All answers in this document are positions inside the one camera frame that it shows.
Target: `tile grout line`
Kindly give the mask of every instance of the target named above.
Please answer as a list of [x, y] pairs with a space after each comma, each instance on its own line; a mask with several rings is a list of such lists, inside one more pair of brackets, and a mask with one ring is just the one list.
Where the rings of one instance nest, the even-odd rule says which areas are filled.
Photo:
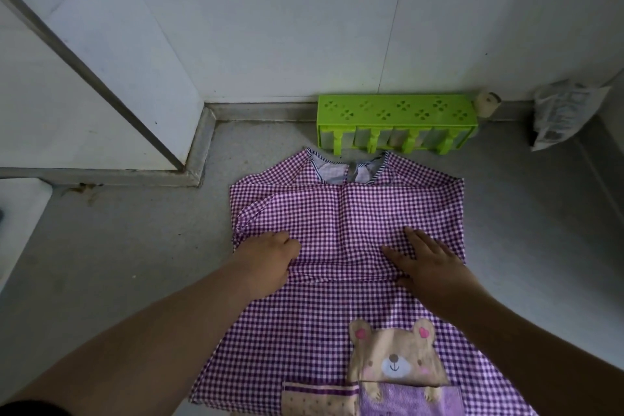
[[574, 142], [579, 147], [578, 149], [581, 151], [581, 156], [585, 160], [585, 163], [587, 163], [587, 166], [589, 166], [589, 169], [591, 170], [594, 178], [596, 178], [596, 181], [600, 185], [600, 189], [604, 193], [606, 197], [606, 201], [609, 203], [609, 206], [611, 206], [611, 208], [613, 209], [613, 212], [618, 217], [618, 220], [620, 221], [620, 224], [622, 225], [622, 227], [624, 227], [624, 214], [622, 213], [622, 211], [620, 211], [620, 207], [618, 207], [617, 202], [615, 202], [615, 199], [613, 199], [613, 195], [611, 194], [611, 191], [609, 191], [609, 188], [604, 183], [604, 180], [602, 179], [602, 176], [600, 176], [600, 173], [596, 169], [596, 166], [594, 165], [592, 158], [589, 156], [589, 153], [587, 152], [587, 150], [585, 149], [585, 147], [579, 141], [578, 138], [575, 138]]
[[388, 35], [388, 44], [386, 45], [386, 54], [384, 55], [384, 63], [381, 65], [381, 73], [379, 74], [379, 84], [377, 85], [377, 94], [381, 89], [381, 80], [384, 77], [384, 70], [386, 69], [386, 59], [388, 58], [388, 50], [390, 49], [390, 40], [392, 40], [392, 31], [394, 29], [394, 20], [396, 19], [396, 11], [399, 8], [399, 0], [396, 0], [394, 5], [394, 14], [392, 16], [392, 25], [390, 25], [390, 34]]

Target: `bear ear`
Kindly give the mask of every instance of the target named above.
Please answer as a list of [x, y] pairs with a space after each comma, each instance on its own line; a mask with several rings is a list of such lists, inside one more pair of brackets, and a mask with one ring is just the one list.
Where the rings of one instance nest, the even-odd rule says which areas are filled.
[[419, 319], [414, 323], [412, 332], [416, 334], [419, 339], [425, 339], [429, 345], [433, 345], [436, 337], [436, 328], [433, 327], [433, 323], [429, 319]]
[[371, 326], [364, 319], [354, 319], [349, 323], [349, 337], [353, 345], [357, 346], [363, 341], [367, 341], [372, 331]]

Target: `pocket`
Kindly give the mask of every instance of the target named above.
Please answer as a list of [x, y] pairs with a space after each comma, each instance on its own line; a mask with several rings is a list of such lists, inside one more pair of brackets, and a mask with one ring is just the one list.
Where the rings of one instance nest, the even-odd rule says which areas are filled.
[[356, 416], [358, 392], [357, 383], [337, 386], [283, 382], [281, 414], [283, 416]]
[[464, 403], [459, 387], [361, 382], [359, 411], [361, 416], [464, 416]]

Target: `green plastic rack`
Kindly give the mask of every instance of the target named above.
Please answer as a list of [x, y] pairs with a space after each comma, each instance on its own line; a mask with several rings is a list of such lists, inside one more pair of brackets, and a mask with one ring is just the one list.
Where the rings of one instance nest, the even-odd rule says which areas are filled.
[[343, 148], [446, 154], [460, 148], [477, 125], [472, 96], [466, 94], [318, 97], [318, 146], [335, 155]]

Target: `gingham fabric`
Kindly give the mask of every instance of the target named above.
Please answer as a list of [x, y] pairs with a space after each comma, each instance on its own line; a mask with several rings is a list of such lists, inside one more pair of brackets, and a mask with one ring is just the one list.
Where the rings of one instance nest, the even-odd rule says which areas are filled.
[[190, 401], [253, 414], [280, 414], [283, 382], [345, 383], [349, 323], [410, 329], [427, 318], [435, 348], [467, 415], [529, 415], [511, 383], [452, 325], [394, 282], [388, 245], [412, 255], [403, 227], [425, 230], [464, 260], [463, 180], [391, 152], [366, 184], [326, 184], [309, 149], [230, 188], [235, 246], [266, 231], [290, 231], [302, 244], [286, 285], [252, 302], [225, 334], [191, 390]]

